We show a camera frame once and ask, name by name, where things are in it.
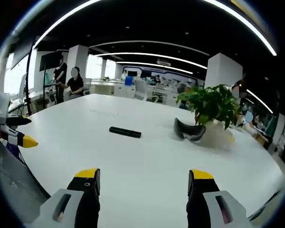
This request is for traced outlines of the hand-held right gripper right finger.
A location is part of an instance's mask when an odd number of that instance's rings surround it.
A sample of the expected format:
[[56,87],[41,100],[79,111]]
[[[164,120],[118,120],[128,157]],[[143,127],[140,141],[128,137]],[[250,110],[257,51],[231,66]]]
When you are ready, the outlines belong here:
[[246,209],[229,192],[220,190],[205,171],[189,171],[186,212],[189,228],[253,227]]

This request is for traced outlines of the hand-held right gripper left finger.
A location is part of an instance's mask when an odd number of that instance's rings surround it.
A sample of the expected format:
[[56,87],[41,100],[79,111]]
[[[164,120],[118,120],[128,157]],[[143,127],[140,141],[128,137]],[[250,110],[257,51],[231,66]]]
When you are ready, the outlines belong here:
[[100,169],[78,172],[66,189],[59,189],[40,206],[27,228],[96,228],[100,211]]

